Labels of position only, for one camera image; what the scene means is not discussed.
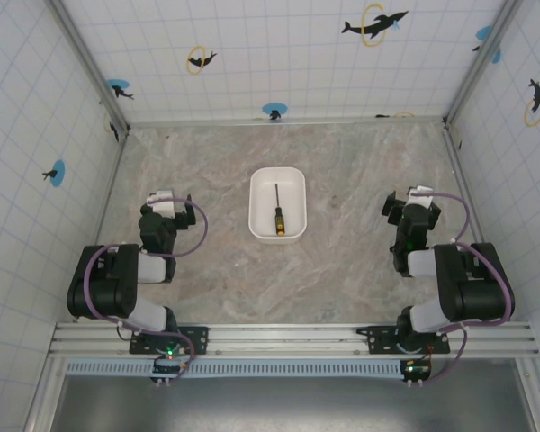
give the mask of white bin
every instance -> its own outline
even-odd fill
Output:
[[[276,190],[284,216],[285,235],[276,234]],[[262,243],[287,245],[295,243],[306,230],[306,179],[292,167],[258,169],[250,178],[248,226]]]

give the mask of screwdriver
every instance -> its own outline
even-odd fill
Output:
[[[279,236],[284,235],[284,216],[282,215],[282,209],[280,208],[280,199],[278,198],[278,183],[276,186],[276,234]]]

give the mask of gray marble surface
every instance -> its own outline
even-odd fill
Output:
[[[261,167],[296,167],[306,176],[308,228],[296,244],[263,245],[248,229],[249,180]],[[172,283],[139,285],[139,294],[171,307],[179,321],[394,321],[437,292],[435,280],[394,271],[388,248],[396,228],[380,214],[387,194],[403,199],[418,184],[458,193],[431,123],[133,130],[101,242],[140,243],[146,196],[174,188],[204,208],[210,233],[177,260]],[[447,242],[464,222],[460,204],[437,203],[443,212],[430,244]],[[194,245],[202,229],[199,220],[178,232],[175,251]]]

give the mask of floor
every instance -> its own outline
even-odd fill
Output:
[[[463,360],[423,389],[380,378],[69,377],[54,431],[528,432],[514,362]]]
[[[259,243],[248,229],[248,193],[261,167],[306,176],[308,228],[290,246]],[[179,258],[174,281],[139,293],[171,307],[179,322],[309,323],[394,321],[436,294],[433,280],[403,279],[380,212],[387,194],[411,185],[458,193],[439,126],[356,123],[133,130],[124,150],[101,243],[140,243],[138,219],[158,189],[192,194],[210,222],[204,245]],[[455,236],[460,204],[441,200],[430,243]],[[194,245],[203,224],[181,231]]]

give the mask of white tiled wall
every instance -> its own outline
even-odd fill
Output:
[[[66,0],[130,122],[445,115],[504,0]],[[368,48],[341,33],[406,12]],[[190,75],[191,50],[217,56]],[[198,59],[202,53],[193,55]]]
[[[540,122],[524,117],[540,83],[540,0],[527,0],[457,123],[463,168],[487,240],[517,298],[515,317],[531,320],[540,342]],[[532,124],[538,114],[526,117]]]
[[[43,0],[0,0],[0,430],[25,421],[118,145]],[[63,159],[53,187],[42,172]]]

